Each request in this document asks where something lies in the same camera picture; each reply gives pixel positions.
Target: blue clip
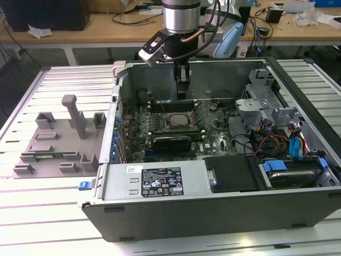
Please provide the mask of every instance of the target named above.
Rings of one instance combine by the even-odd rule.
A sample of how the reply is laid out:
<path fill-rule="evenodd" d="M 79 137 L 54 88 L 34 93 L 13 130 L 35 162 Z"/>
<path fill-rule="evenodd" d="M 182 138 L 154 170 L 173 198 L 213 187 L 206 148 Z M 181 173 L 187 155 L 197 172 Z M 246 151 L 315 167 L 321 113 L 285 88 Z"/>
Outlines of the blue clip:
<path fill-rule="evenodd" d="M 297 138 L 291 138 L 290 145 L 289 145 L 289 155 L 291 157 L 297 157 L 300 160 L 303 159 L 303 157 L 299 155 L 300 148 L 301 148 L 301 141 Z"/>
<path fill-rule="evenodd" d="M 113 137 L 118 137 L 118 136 L 119 136 L 118 131 L 113 131 L 113 132 L 112 132 L 112 136 L 113 136 Z"/>
<path fill-rule="evenodd" d="M 121 118 L 119 118 L 118 116 L 115 117 L 115 127 L 119 127 L 119 125 L 121 124 Z"/>
<path fill-rule="evenodd" d="M 319 162 L 320 162 L 323 170 L 327 169 L 328 163 L 327 163 L 327 161 L 324 158 L 320 158 Z"/>
<path fill-rule="evenodd" d="M 118 139 L 117 139 L 117 137 L 112 137 L 112 142 L 114 143 L 114 144 L 117 144 L 118 143 Z"/>
<path fill-rule="evenodd" d="M 78 190 L 79 191 L 91 190 L 91 182 L 90 181 L 82 181 L 79 184 Z"/>
<path fill-rule="evenodd" d="M 265 172 L 286 171 L 286 167 L 283 160 L 269 160 L 263 164 Z"/>

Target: wire bundle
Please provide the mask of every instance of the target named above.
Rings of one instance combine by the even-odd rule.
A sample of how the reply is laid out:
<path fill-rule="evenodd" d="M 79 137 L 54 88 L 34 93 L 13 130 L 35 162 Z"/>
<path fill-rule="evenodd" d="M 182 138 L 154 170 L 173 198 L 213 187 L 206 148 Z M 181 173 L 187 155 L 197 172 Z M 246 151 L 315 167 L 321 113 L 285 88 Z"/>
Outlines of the wire bundle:
<path fill-rule="evenodd" d="M 259 26 L 256 24 L 256 19 L 261 20 L 261 21 L 263 21 L 264 23 L 266 23 L 266 24 L 268 24 L 268 25 L 270 26 L 270 32 L 269 32 L 268 35 L 266 35 L 266 36 L 260 35 L 260 33 L 259 33 Z M 251 41 L 251 44 L 250 44 L 249 49 L 247 50 L 246 56 L 249 54 L 250 49 L 252 48 L 253 43 L 254 43 L 254 42 L 257 43 L 258 38 L 259 38 L 259 39 L 263 40 L 263 48 L 262 48 L 262 50 L 260 50 L 260 46 L 259 46 L 259 45 L 257 46 L 257 53 L 256 53 L 256 56 L 257 56 L 257 57 L 258 57 L 258 56 L 260 57 L 260 56 L 262 56 L 262 54 L 263 54 L 264 51 L 265 51 L 265 48 L 266 48 L 266 41 L 267 41 L 267 40 L 272 36 L 272 34 L 273 34 L 273 27 L 272 27 L 272 25 L 271 25 L 269 22 L 267 22 L 266 20 L 264 20 L 264 19 L 262 19 L 262 18 L 260 18 L 260 17 L 257 17 L 257 16 L 250 16 L 250 17 L 249 17 L 249 21 L 251 22 L 252 27 L 253 27 L 253 39 L 252 39 L 252 41 Z"/>

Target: computer tower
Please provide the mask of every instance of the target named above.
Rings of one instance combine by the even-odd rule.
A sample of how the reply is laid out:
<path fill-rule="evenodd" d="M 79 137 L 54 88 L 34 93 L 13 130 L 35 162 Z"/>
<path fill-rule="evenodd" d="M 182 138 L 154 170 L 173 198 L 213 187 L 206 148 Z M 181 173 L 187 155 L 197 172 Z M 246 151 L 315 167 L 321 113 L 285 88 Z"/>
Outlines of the computer tower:
<path fill-rule="evenodd" d="M 90 19 L 88 0 L 0 0 L 14 31 L 27 31 L 28 25 L 51 30 L 84 30 Z"/>

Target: wooden desk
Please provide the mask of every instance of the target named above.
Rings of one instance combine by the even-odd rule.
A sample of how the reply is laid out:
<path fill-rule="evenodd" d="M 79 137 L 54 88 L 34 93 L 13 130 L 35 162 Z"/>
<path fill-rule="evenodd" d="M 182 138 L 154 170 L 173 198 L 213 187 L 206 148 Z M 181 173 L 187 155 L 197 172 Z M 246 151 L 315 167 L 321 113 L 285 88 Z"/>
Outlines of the wooden desk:
<path fill-rule="evenodd" d="M 259 9 L 267 7 L 271 0 L 260 0 L 261 7 L 253 7 L 252 15 Z M 339 15 L 341 8 L 321 8 L 326 14 Z M 137 13 L 125 14 L 123 22 L 134 22 L 150 17 Z M 294 14 L 284 15 L 279 24 L 273 24 L 274 32 L 267 41 L 267 45 L 334 45 L 341 44 L 341 30 L 329 25 L 319 24 L 318 26 L 299 27 L 293 22 Z M 32 48 L 59 48 L 64 49 L 71 66 L 77 65 L 73 54 L 74 48 L 96 48 L 96 47 L 141 47 L 157 31 L 163 28 L 161 16 L 154 19 L 155 23 L 143 26 L 124 26 L 113 23 L 107 14 L 91 14 L 89 24 L 83 31 L 53 31 L 53 36 L 36 39 L 26 32 L 12 32 L 14 38 L 23 47 Z M 266 27 L 267 24 L 258 20 L 259 26 Z M 239 42 L 238 56 L 245 56 L 247 47 L 253 38 L 252 26 L 248 25 L 246 34 Z M 0 22 L 0 42 L 7 49 L 16 49 L 18 46 L 6 33 L 2 19 Z"/>

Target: blue cable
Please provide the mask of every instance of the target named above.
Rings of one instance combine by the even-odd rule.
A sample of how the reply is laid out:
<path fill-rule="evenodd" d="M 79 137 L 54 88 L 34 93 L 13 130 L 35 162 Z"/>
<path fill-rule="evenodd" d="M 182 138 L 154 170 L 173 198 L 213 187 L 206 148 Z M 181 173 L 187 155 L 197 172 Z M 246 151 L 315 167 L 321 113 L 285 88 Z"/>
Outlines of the blue cable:
<path fill-rule="evenodd" d="M 260 38 L 261 35 L 259 34 L 259 28 L 256 26 L 257 28 L 257 34 L 258 34 L 258 37 Z M 257 40 L 257 53 L 256 53 L 256 57 L 258 57 L 258 53 L 260 53 L 260 49 L 259 49 L 259 40 Z"/>

